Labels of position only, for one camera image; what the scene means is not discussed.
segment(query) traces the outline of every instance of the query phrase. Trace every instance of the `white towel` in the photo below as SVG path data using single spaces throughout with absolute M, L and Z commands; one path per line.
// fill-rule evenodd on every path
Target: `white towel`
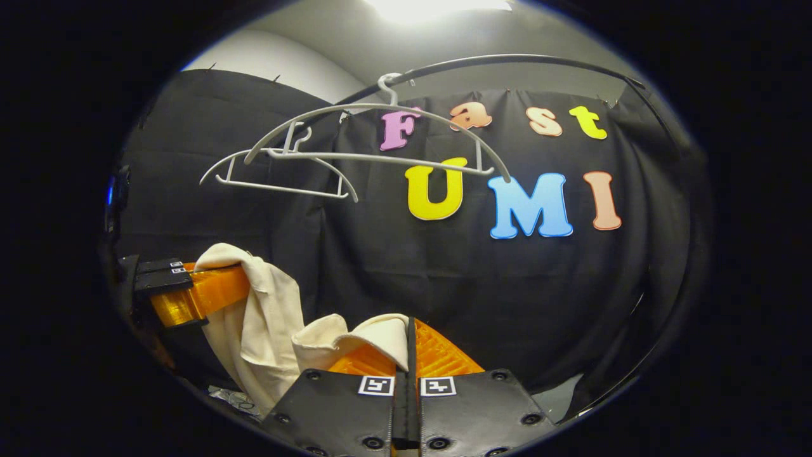
M 327 369 L 365 342 L 408 369 L 406 316 L 380 315 L 352 332 L 337 314 L 305 327 L 296 281 L 274 265 L 226 243 L 204 252 L 195 271 L 237 263 L 242 264 L 251 283 L 248 297 L 209 314 L 203 333 L 220 363 L 263 416 L 303 370 Z

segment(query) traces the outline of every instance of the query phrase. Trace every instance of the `foam letter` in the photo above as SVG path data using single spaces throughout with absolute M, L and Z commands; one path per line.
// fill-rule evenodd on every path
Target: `foam letter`
M 530 118 L 530 128 L 539 135 L 558 137 L 564 131 L 559 123 L 553 120 L 555 115 L 546 108 L 530 107 L 525 114 Z
M 451 110 L 451 115 L 454 116 L 451 118 L 451 122 L 458 124 L 462 128 L 485 127 L 494 120 L 485 111 L 485 105 L 480 102 L 468 102 L 454 107 Z M 455 132 L 460 131 L 453 125 L 450 127 Z
M 568 237 L 572 225 L 567 222 L 567 209 L 564 207 L 564 182 L 567 179 L 559 173 L 544 173 L 538 177 L 533 197 L 528 197 L 516 178 L 506 183 L 501 176 L 490 178 L 488 187 L 496 194 L 496 227 L 490 235 L 496 239 L 513 238 L 519 231 L 513 227 L 511 214 L 521 226 L 526 236 L 533 233 L 538 217 L 544 211 L 542 226 L 538 233 L 543 237 Z
M 446 165 L 464 167 L 465 157 L 443 160 Z M 462 172 L 446 170 L 446 199 L 439 203 L 429 201 L 429 174 L 433 167 L 417 165 L 406 170 L 408 179 L 408 210 L 418 219 L 439 220 L 456 213 L 462 204 Z
M 569 114 L 574 115 L 576 119 L 578 119 L 581 130 L 583 130 L 588 137 L 592 137 L 596 140 L 602 140 L 607 137 L 607 131 L 595 125 L 595 121 L 600 120 L 598 115 L 590 113 L 590 110 L 586 109 L 586 107 L 574 107 L 569 111 Z
M 420 115 L 406 111 L 395 111 L 381 116 L 384 122 L 381 150 L 398 149 L 406 146 L 407 141 L 400 136 L 400 133 L 411 135 L 414 132 L 415 117 L 420 117 Z
M 584 181 L 592 186 L 592 195 L 595 197 L 595 220 L 592 225 L 598 230 L 614 230 L 620 227 L 622 221 L 615 213 L 615 201 L 611 197 L 611 175 L 607 172 L 589 172 L 584 175 Z

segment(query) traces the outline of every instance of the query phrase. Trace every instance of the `white plastic hanger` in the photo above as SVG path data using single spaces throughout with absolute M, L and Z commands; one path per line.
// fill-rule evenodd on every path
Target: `white plastic hanger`
M 308 111 L 304 114 L 298 115 L 283 124 L 280 124 L 277 128 L 274 128 L 268 134 L 266 134 L 260 141 L 254 145 L 253 148 L 248 152 L 245 156 L 244 163 L 249 164 L 253 161 L 254 157 L 259 154 L 261 150 L 265 150 L 271 157 L 275 159 L 349 159 L 349 160 L 368 160 L 374 162 L 388 162 L 388 163 L 402 163 L 405 165 L 425 165 L 428 167 L 433 168 L 441 168 L 444 170 L 456 170 L 458 172 L 465 172 L 465 173 L 472 173 L 475 175 L 490 175 L 494 172 L 494 168 L 488 168 L 487 170 L 482 169 L 482 148 L 485 149 L 485 152 L 490 156 L 490 159 L 493 160 L 496 169 L 499 170 L 499 174 L 502 175 L 502 178 L 505 182 L 510 182 L 510 173 L 508 172 L 508 168 L 505 167 L 502 159 L 494 152 L 493 149 L 490 148 L 482 139 L 480 139 L 477 135 L 471 133 L 468 129 L 462 128 L 458 124 L 451 122 L 450 120 L 436 115 L 434 113 L 430 113 L 427 111 L 420 111 L 409 107 L 401 107 L 398 105 L 398 94 L 389 86 L 386 85 L 387 81 L 390 81 L 392 77 L 400 76 L 399 73 L 388 73 L 386 75 L 381 76 L 378 78 L 378 87 L 381 90 L 388 92 L 391 96 L 390 104 L 386 105 L 383 103 L 350 103 L 346 105 L 334 105 L 332 107 L 320 108 L 313 111 Z M 340 153 L 340 152 L 299 152 L 296 149 L 296 145 L 294 145 L 294 149 L 291 150 L 291 141 L 293 138 L 293 131 L 297 125 L 301 123 L 302 120 L 305 120 L 309 117 L 313 117 L 315 115 L 321 115 L 324 113 L 329 113 L 332 111 L 343 111 L 347 109 L 353 108 L 369 108 L 369 109 L 380 109 L 385 111 L 406 111 L 414 114 L 418 114 L 422 117 L 426 117 L 428 119 L 437 120 L 442 122 L 446 125 L 453 125 L 460 129 L 460 132 L 468 137 L 471 137 L 474 140 L 474 143 L 477 148 L 477 167 L 476 168 L 468 168 L 468 167 L 457 167 L 455 165 L 447 165 L 445 163 L 437 163 L 431 162 L 428 160 L 417 160 L 417 159 L 404 159 L 400 157 L 391 157 L 387 155 L 363 155 L 363 154 L 350 154 L 350 153 Z M 271 139 L 279 135 L 285 128 L 287 128 L 287 137 L 285 138 L 284 147 L 280 150 L 278 148 L 263 148 Z
M 303 122 L 299 122 L 296 125 L 298 126 L 298 125 L 302 125 L 302 124 L 303 124 Z M 309 140 L 310 136 L 312 134 L 313 134 L 313 130 L 310 127 L 308 127 L 307 128 L 307 135 L 305 137 L 303 137 L 303 138 L 300 138 L 300 139 L 296 140 L 296 143 L 294 143 L 294 145 L 293 145 L 293 151 L 291 151 L 291 152 L 301 154 L 299 152 L 299 144 L 302 143 L 303 141 Z M 267 153 L 268 155 L 271 155 L 275 151 L 278 151 L 278 150 L 274 150 L 272 148 L 261 148 L 260 150 L 262 152 Z M 356 194 L 355 188 L 352 186 L 352 183 L 350 183 L 350 181 L 347 179 L 347 177 L 342 172 L 340 172 L 338 170 L 338 168 L 333 167 L 329 163 L 327 163 L 324 160 L 321 160 L 319 158 L 309 158 L 309 159 L 311 159 L 314 162 L 320 163 L 321 165 L 324 165 L 325 167 L 327 167 L 331 171 L 333 171 L 335 174 L 339 175 L 339 188 L 335 192 L 335 194 L 330 194 L 330 193 L 327 193 L 327 192 L 319 192 L 319 191 L 316 191 L 316 190 L 295 189 L 295 188 L 292 188 L 292 187 L 281 187 L 281 186 L 278 186 L 278 185 L 266 185 L 266 184 L 257 184 L 257 183 L 244 182 L 244 181 L 232 181 L 231 180 L 231 172 L 234 169 L 234 161 L 237 159 L 237 157 L 240 157 L 241 155 L 247 155 L 249 152 L 251 152 L 251 150 L 242 150 L 240 152 L 235 152 L 232 155 L 229 155 L 227 157 L 224 157 L 224 158 L 220 159 L 217 163 L 212 165 L 211 168 L 206 170 L 206 173 L 203 174 L 203 177 L 200 180 L 200 184 L 201 185 L 203 184 L 203 181 L 205 181 L 205 178 L 208 177 L 209 174 L 211 174 L 211 172 L 215 168 L 219 167 L 221 164 L 225 163 L 227 160 L 230 160 L 231 162 L 228 164 L 228 173 L 226 174 L 226 179 L 221 178 L 220 175 L 215 175 L 214 176 L 215 178 L 217 178 L 217 181 L 220 182 L 221 184 L 224 184 L 224 185 L 236 185 L 236 186 L 239 186 L 239 187 L 251 187 L 251 188 L 254 188 L 254 189 L 278 190 L 278 191 L 281 191 L 281 192 L 291 192 L 291 193 L 294 193 L 294 194 L 318 195 L 320 197 L 328 197 L 328 198 L 346 198 L 348 195 L 352 195 L 352 200 L 354 202 L 358 203 L 358 194 Z M 349 189 L 349 193 L 342 194 L 341 193 L 341 188 L 342 188 L 342 184 L 345 181 L 347 182 L 347 188 Z

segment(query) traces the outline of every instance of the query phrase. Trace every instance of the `blue letter m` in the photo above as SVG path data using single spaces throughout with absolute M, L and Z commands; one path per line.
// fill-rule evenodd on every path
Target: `blue letter m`
M 572 225 L 567 222 L 564 208 L 564 182 L 567 179 L 559 173 L 544 173 L 538 177 L 533 197 L 528 197 L 516 178 L 511 176 L 509 183 L 500 177 L 490 178 L 488 187 L 496 194 L 496 227 L 490 235 L 496 239 L 513 238 L 519 231 L 513 227 L 511 214 L 521 226 L 526 236 L 533 233 L 538 217 L 544 211 L 542 226 L 538 233 L 543 237 L 567 237 L 572 234 Z

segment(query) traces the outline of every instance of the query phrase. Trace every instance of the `black rod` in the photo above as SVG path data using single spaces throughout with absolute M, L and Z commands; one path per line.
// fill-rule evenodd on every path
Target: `black rod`
M 423 76 L 433 75 L 435 73 L 440 72 L 447 72 L 448 70 L 455 70 L 457 68 L 465 68 L 465 67 L 475 67 L 477 65 L 491 65 L 493 63 L 549 63 L 552 65 L 564 65 L 567 67 L 576 67 L 582 68 L 584 70 L 590 70 L 592 72 L 602 73 L 604 75 L 613 76 L 615 78 L 621 79 L 627 85 L 629 85 L 640 98 L 642 98 L 643 102 L 646 106 L 651 110 L 654 117 L 657 118 L 657 121 L 660 125 L 665 129 L 668 138 L 671 140 L 672 144 L 676 149 L 679 150 L 676 146 L 676 141 L 672 135 L 671 129 L 665 124 L 663 118 L 659 115 L 654 106 L 651 102 L 646 98 L 640 89 L 646 90 L 646 86 L 643 85 L 640 81 L 637 81 L 629 76 L 626 76 L 622 73 L 613 72 L 612 70 L 604 67 L 599 67 L 598 65 L 593 65 L 591 63 L 580 62 L 578 60 L 572 59 L 564 59 L 561 57 L 555 57 L 552 55 L 540 55 L 540 54 L 492 54 L 492 55 L 478 55 L 475 57 L 466 57 L 463 59 L 454 59 L 448 60 L 446 62 L 440 63 L 433 63 L 431 65 L 427 65 L 422 68 L 418 68 L 417 70 L 409 70 L 404 74 L 394 77 L 388 83 L 390 87 L 393 85 L 402 84 L 409 80 L 414 80 Z M 378 87 L 378 84 L 371 85 L 366 89 L 362 89 L 349 97 L 346 97 L 343 100 L 340 100 L 336 103 L 336 105 L 344 105 L 348 103 L 354 103 L 362 98 L 368 97 L 372 94 L 376 94 L 381 88 Z M 299 127 L 294 129 L 293 134 L 298 135 L 299 133 L 304 132 L 308 126 L 315 124 L 320 119 L 328 116 L 329 114 L 323 115 L 315 115 L 309 119 L 307 119 L 304 124 L 300 125 Z M 281 138 L 278 144 L 274 147 L 282 147 L 284 143 L 284 138 Z

